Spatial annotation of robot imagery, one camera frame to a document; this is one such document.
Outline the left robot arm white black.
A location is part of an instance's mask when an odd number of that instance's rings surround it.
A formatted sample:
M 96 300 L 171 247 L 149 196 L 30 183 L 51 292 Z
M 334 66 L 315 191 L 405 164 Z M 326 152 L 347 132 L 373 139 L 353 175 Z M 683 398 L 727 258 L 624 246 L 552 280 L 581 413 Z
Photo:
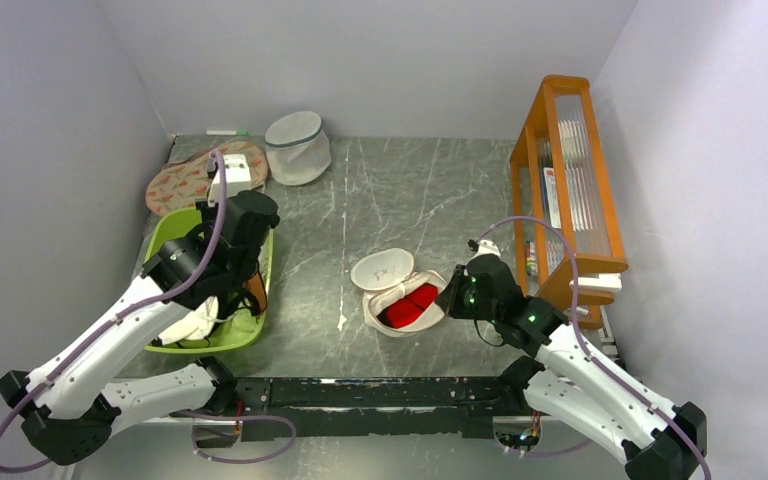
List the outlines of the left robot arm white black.
M 165 242 L 115 304 L 60 354 L 40 367 L 11 370 L 0 395 L 46 462 L 77 463 L 117 433 L 183 410 L 221 416 L 237 405 L 237 382 L 213 357 L 170 374 L 119 383 L 117 374 L 152 340 L 207 301 L 225 319 L 259 302 L 246 285 L 260 267 L 277 203 L 243 191 L 209 206 L 202 221 Z

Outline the orange bra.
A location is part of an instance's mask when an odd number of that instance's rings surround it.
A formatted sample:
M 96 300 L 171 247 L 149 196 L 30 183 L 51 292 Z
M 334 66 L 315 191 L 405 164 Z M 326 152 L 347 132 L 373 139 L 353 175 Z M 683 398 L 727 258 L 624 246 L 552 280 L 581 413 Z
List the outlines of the orange bra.
M 268 294 L 260 271 L 245 282 L 242 292 L 242 305 L 254 317 L 262 315 L 268 308 Z

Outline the beige mesh laundry bag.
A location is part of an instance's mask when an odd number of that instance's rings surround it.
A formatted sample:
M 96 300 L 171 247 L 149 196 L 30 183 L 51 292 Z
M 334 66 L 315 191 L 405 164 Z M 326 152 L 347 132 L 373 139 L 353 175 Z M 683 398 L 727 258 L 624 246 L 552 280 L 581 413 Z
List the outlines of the beige mesh laundry bag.
M 447 282 L 433 270 L 417 270 L 413 254 L 401 249 L 390 248 L 370 254 L 359 260 L 350 270 L 353 284 L 363 291 L 362 310 L 365 323 L 382 334 L 392 338 L 402 338 L 428 330 L 440 323 L 418 331 L 399 331 L 381 324 L 376 315 L 381 312 L 387 300 L 396 300 L 419 287 L 429 283 L 439 289 L 446 287 Z

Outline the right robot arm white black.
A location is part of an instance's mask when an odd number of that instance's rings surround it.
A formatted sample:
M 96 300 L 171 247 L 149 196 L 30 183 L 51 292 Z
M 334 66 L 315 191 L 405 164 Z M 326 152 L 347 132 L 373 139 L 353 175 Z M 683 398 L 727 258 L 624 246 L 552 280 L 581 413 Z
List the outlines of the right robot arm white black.
M 437 304 L 454 319 L 487 321 L 524 355 L 508 368 L 502 406 L 563 421 L 611 453 L 630 479 L 688 479 L 701 467 L 707 418 L 676 405 L 591 346 L 548 301 L 523 294 L 494 254 L 455 266 Z

